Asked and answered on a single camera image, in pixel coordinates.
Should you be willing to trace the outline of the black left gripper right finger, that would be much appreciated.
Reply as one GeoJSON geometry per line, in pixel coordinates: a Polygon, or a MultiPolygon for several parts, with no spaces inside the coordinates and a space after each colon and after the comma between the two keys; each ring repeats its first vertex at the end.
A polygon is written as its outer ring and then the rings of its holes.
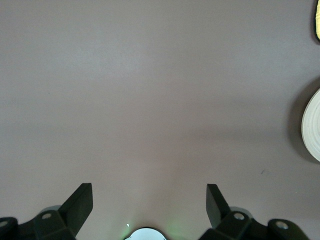
{"type": "Polygon", "coordinates": [[[263,225],[243,210],[232,210],[216,184],[206,186],[206,212],[211,228],[201,240],[308,240],[294,222],[274,218],[263,225]]]}

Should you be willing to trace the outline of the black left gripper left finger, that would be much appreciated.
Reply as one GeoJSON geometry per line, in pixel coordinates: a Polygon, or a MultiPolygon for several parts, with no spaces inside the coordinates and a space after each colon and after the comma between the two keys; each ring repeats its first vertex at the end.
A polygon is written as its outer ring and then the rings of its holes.
{"type": "Polygon", "coordinates": [[[22,224],[15,217],[0,218],[2,240],[75,240],[93,210],[91,183],[82,183],[62,204],[43,209],[22,224]]]}

